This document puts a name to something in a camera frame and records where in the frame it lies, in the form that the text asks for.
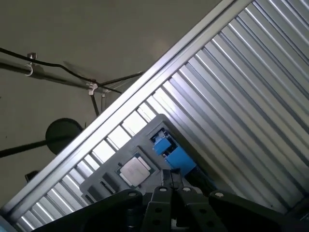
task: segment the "metal pipe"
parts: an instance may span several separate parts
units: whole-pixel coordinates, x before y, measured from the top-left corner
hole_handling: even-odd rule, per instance
[[[5,70],[13,71],[16,73],[21,73],[21,74],[30,73],[29,68],[27,68],[26,66],[16,64],[16,63],[3,60],[3,59],[0,59],[0,69],[5,69]],[[86,83],[83,83],[83,82],[76,83],[76,82],[65,80],[60,76],[45,72],[41,66],[37,66],[37,65],[34,65],[33,74],[30,77],[41,79],[41,80],[43,79],[47,81],[52,81],[52,82],[67,85],[67,86],[78,87],[78,88],[82,88],[86,90],[90,89]],[[97,91],[100,93],[106,92],[103,89],[99,89],[99,88],[97,89]]]

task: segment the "wire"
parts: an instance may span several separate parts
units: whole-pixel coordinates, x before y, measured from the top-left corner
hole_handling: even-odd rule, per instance
[[[79,78],[80,80],[83,80],[83,81],[88,81],[88,82],[91,82],[91,83],[95,83],[97,84],[99,87],[101,88],[104,88],[104,89],[107,89],[109,91],[113,91],[113,92],[116,92],[116,93],[120,93],[122,94],[122,92],[116,90],[116,89],[112,89],[112,88],[108,88],[108,87],[105,87],[103,85],[101,85],[99,82],[97,82],[96,80],[92,80],[92,79],[88,79],[88,78],[85,78],[83,76],[80,76],[74,72],[72,72],[70,69],[68,69],[67,67],[61,65],[61,64],[54,64],[54,63],[48,63],[48,62],[44,62],[44,61],[40,61],[40,60],[37,60],[37,59],[31,59],[29,57],[26,57],[26,56],[23,56],[21,54],[18,54],[18,53],[15,53],[15,52],[12,52],[12,51],[9,51],[9,50],[6,50],[4,48],[1,48],[0,47],[0,52],[4,53],[4,54],[7,54],[9,56],[12,56],[12,57],[16,57],[16,58],[19,58],[19,59],[23,59],[23,60],[27,60],[29,62],[32,62],[32,63],[36,63],[36,64],[41,64],[41,65],[44,65],[44,66],[49,66],[49,67],[56,67],[56,68],[61,68],[63,69],[64,71],[68,72],[69,74]]]

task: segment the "cable clip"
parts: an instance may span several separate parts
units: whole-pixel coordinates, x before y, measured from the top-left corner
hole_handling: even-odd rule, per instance
[[[30,59],[37,59],[38,58],[38,54],[35,52],[31,52],[27,54],[27,57]],[[25,76],[31,76],[33,74],[33,63],[30,62],[29,64],[25,65],[26,67],[30,68],[30,73],[29,74],[25,74]]]
[[[87,83],[87,85],[89,86],[89,90],[88,90],[88,95],[92,96],[94,95],[95,90],[98,88],[98,85],[95,83]]]

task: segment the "blue clip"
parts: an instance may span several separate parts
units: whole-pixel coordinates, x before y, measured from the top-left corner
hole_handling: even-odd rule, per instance
[[[153,147],[153,150],[159,156],[163,152],[165,152],[170,146],[171,146],[171,144],[170,144],[169,140],[167,138],[162,138],[162,139],[156,141],[156,143]]]
[[[176,148],[170,153],[165,161],[168,162],[171,168],[180,168],[182,176],[187,175],[192,169],[196,167],[194,161],[187,155],[187,153],[181,148]]]

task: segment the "white wall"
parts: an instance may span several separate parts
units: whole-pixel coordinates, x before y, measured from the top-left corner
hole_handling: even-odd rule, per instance
[[[88,78],[107,81],[149,68],[219,1],[5,1],[0,47],[37,52],[48,62],[66,61]],[[45,70],[72,78],[55,68]],[[0,97],[0,150],[43,139],[58,118],[73,118],[82,126],[95,118],[86,91],[9,71],[0,70]],[[108,104],[116,98],[112,94]],[[26,184],[26,173],[53,158],[42,147],[0,159],[0,205]]]

